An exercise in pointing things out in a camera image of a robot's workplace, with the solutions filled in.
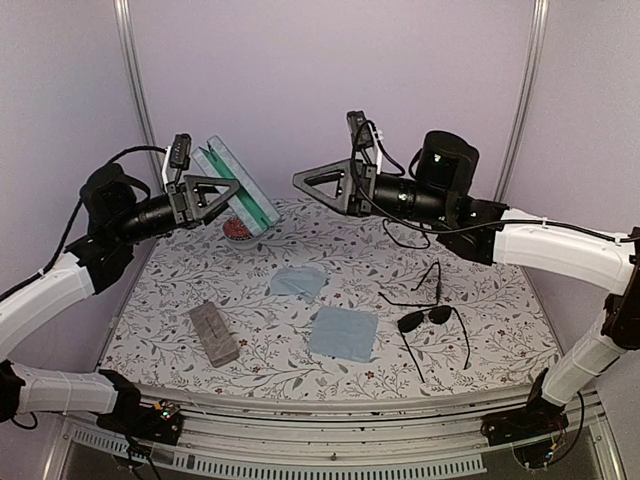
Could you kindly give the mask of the black aviator sunglasses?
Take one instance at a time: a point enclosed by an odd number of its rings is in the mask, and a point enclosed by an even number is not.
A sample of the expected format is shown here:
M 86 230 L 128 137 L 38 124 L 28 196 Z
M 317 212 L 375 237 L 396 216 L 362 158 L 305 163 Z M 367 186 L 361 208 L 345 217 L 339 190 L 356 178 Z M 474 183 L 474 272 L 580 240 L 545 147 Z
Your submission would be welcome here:
M 468 335 L 466 326 L 464 325 L 464 322 L 462 320 L 462 316 L 460 315 L 459 311 L 455 307 L 451 305 L 432 305 L 427 308 L 423 308 L 423 309 L 408 313 L 402 316 L 397 321 L 398 333 L 403 341 L 403 344 L 406 348 L 407 353 L 409 354 L 416 368 L 419 379 L 422 383 L 425 382 L 425 378 L 422 373 L 419 362 L 417 361 L 409 345 L 406 335 L 408 333 L 415 331 L 424 323 L 430 323 L 433 325 L 444 325 L 451 319 L 452 316 L 454 316 L 457 319 L 463 334 L 463 338 L 466 345 L 466 358 L 464 360 L 463 369 L 468 370 L 471 367 L 471 363 L 470 363 L 471 344 L 469 341 L 469 335 Z

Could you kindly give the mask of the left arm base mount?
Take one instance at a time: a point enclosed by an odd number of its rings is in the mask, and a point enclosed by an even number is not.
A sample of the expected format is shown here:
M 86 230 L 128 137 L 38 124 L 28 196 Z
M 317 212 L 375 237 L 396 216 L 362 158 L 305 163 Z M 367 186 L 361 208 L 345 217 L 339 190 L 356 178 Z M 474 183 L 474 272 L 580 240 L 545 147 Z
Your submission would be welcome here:
M 124 376 L 113 370 L 101 369 L 98 373 L 110 381 L 117 392 L 113 409 L 96 415 L 98 427 L 127 438 L 170 446 L 178 444 L 184 416 L 176 404 L 161 400 L 145 406 L 141 403 L 140 390 Z

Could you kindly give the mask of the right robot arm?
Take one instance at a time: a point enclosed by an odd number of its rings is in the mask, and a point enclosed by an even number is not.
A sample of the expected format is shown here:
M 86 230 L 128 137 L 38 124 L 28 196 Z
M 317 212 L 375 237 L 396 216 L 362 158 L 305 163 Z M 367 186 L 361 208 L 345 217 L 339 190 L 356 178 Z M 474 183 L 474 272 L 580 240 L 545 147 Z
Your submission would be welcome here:
M 607 291 L 602 313 L 557 363 L 541 373 L 517 415 L 537 436 L 556 410 L 628 351 L 639 347 L 639 232 L 602 233 L 537 217 L 469 194 L 479 152 L 461 137 L 426 134 L 411 178 L 350 157 L 294 174 L 295 188 L 336 213 L 376 215 L 432 234 L 471 262 L 516 265 L 585 281 Z

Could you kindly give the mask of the blue-grey glasses case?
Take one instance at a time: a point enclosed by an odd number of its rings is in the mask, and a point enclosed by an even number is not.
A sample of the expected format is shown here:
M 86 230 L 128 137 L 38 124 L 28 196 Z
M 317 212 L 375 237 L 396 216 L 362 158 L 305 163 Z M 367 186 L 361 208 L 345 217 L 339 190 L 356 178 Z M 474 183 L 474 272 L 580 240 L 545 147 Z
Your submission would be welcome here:
M 205 147 L 196 147 L 191 158 L 205 176 L 239 183 L 228 205 L 252 236 L 265 233 L 280 221 L 274 204 L 219 136 L 210 137 Z

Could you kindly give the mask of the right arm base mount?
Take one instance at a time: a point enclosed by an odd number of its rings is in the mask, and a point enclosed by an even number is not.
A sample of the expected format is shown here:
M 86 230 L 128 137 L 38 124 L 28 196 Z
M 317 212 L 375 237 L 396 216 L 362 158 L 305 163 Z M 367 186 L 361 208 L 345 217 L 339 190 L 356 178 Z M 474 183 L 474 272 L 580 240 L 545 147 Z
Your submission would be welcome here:
M 490 446 L 526 440 L 560 432 L 569 425 L 565 407 L 543 398 L 545 368 L 535 379 L 523 407 L 487 414 L 481 419 L 480 433 Z

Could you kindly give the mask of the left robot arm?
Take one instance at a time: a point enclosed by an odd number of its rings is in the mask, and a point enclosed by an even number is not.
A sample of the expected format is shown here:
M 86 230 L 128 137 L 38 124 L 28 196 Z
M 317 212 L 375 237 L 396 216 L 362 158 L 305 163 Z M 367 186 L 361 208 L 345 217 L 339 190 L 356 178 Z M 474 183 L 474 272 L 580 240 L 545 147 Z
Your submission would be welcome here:
M 117 163 L 96 170 L 80 190 L 89 216 L 85 236 L 64 245 L 35 280 L 1 297 L 1 419 L 39 411 L 87 411 L 128 434 L 148 426 L 139 389 L 112 370 L 75 374 L 29 368 L 10 353 L 70 306 L 114 285 L 133 259 L 135 244 L 176 229 L 207 225 L 240 189 L 235 179 L 185 176 L 163 195 L 127 175 Z

